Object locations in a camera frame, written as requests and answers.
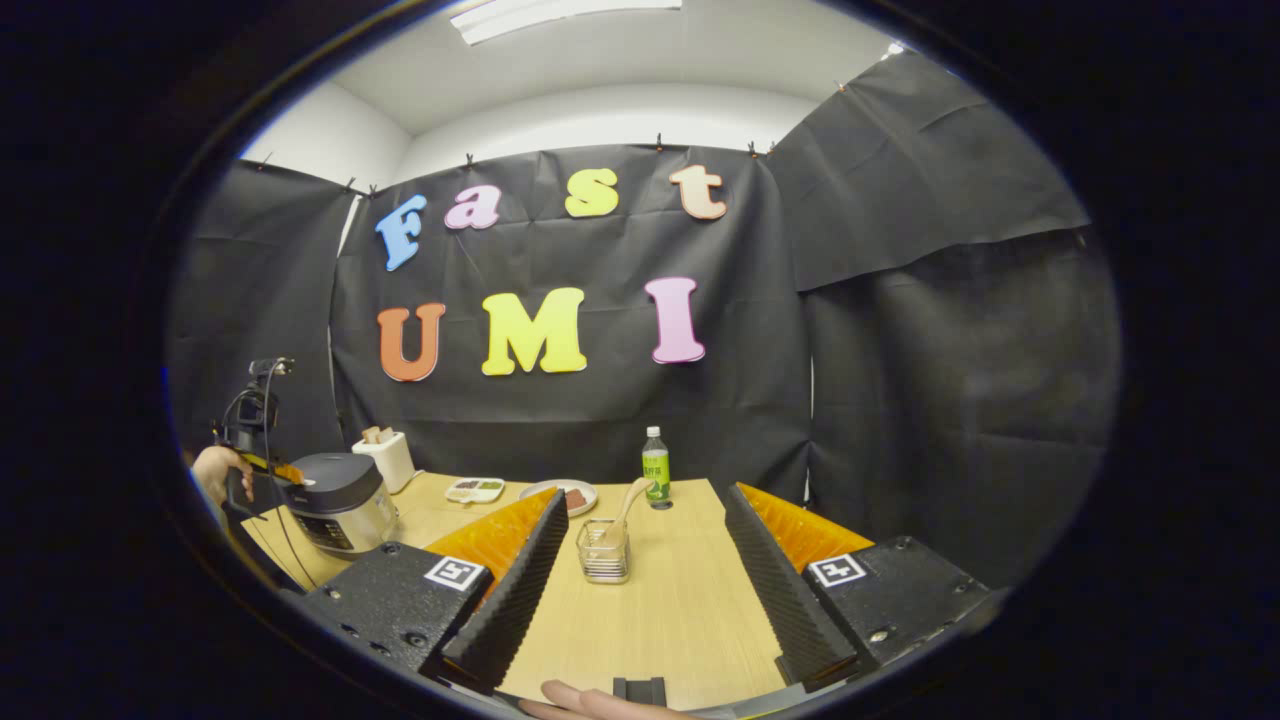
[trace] utensil holder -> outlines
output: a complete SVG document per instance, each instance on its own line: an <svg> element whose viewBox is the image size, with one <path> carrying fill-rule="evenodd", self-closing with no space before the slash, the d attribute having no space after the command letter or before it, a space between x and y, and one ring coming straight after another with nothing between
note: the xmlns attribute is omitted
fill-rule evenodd
<svg viewBox="0 0 1280 720"><path fill-rule="evenodd" d="M622 539L604 544L604 530L613 520L591 519L577 532L577 559L589 583L621 584L631 575L631 536L622 520Z"/></svg>

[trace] blue letter f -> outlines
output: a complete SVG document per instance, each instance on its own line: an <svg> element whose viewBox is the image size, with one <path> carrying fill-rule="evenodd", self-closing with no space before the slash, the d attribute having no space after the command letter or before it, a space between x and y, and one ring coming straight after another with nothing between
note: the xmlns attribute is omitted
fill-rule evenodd
<svg viewBox="0 0 1280 720"><path fill-rule="evenodd" d="M388 272L399 268L417 252L417 243L410 242L408 238L417 237L417 233L422 232L422 220L417 217L417 211L422 208L426 208L426 197L415 195L374 225L387 243Z"/></svg>

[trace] foam letter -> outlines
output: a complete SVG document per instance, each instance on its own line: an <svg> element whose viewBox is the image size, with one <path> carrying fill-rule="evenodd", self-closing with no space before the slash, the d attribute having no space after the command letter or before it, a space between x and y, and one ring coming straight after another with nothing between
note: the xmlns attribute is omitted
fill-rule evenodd
<svg viewBox="0 0 1280 720"><path fill-rule="evenodd" d="M658 307L658 347L654 363L692 363L707 355L707 348L694 340L694 318L689 311L689 293L698 288L692 278L658 278L644 291Z"/></svg>
<svg viewBox="0 0 1280 720"><path fill-rule="evenodd" d="M399 268L417 252L417 243L410 242L408 238L417 237L417 233L422 232L422 220L417 217L417 211L422 208L426 208L426 197L415 195L374 225L387 243L388 272Z"/></svg>
<svg viewBox="0 0 1280 720"><path fill-rule="evenodd" d="M489 359L480 370L486 375L515 372L516 364L507 356L511 343L520 366L530 373L544 342L544 373L575 373L586 368L586 356L577 351L577 306L584 297L576 287L558 287L547 293L532 320L513 293L485 297L481 307L489 311Z"/></svg>
<svg viewBox="0 0 1280 720"><path fill-rule="evenodd" d="M714 220L728 210L723 202L712 202L710 188L721 186L721 177L707 174L703 165L689 165L672 173L671 182L680 184L680 204L695 218Z"/></svg>
<svg viewBox="0 0 1280 720"><path fill-rule="evenodd" d="M618 184L618 176L608 168L579 170L568 177L570 196L564 199L564 209L575 218L608 215L618 206L614 184Z"/></svg>
<svg viewBox="0 0 1280 720"><path fill-rule="evenodd" d="M468 187L453 199L454 205L444 215L444 224L460 231L475 228L483 231L498 222L498 200L502 191L492 184Z"/></svg>
<svg viewBox="0 0 1280 720"><path fill-rule="evenodd" d="M417 306L417 316L422 320L422 350L417 360L412 363L404 359L403 352L404 320L408 319L408 310L389 307L378 314L378 324L381 327L380 354L383 372L387 373L387 377L402 383L416 383L431 374L439 352L440 315L443 314L444 305L439 302Z"/></svg>

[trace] wooden spoon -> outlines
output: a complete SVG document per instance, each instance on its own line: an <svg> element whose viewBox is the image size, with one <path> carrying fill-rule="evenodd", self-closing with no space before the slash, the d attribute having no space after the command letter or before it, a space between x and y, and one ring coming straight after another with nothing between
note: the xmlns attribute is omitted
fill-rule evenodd
<svg viewBox="0 0 1280 720"><path fill-rule="evenodd" d="M604 534L600 536L602 544L605 547L616 547L622 543L622 521L627 516L627 510L631 510L631 503L635 502L645 488L652 484L653 480L649 478L636 478L636 480L631 483L631 489L628 489L627 496L622 498L622 509L618 510L618 516L609 523L609 527L604 529Z"/></svg>

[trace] ceiling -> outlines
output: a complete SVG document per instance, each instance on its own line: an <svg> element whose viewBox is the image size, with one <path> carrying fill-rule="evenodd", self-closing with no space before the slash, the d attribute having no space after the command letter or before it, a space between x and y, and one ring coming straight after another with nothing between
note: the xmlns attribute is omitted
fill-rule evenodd
<svg viewBox="0 0 1280 720"><path fill-rule="evenodd" d="M334 82L411 135L517 100L588 87L678 82L820 101L879 60L890 38L813 0L685 0L535 26L475 46L458 3L392 38Z"/></svg>

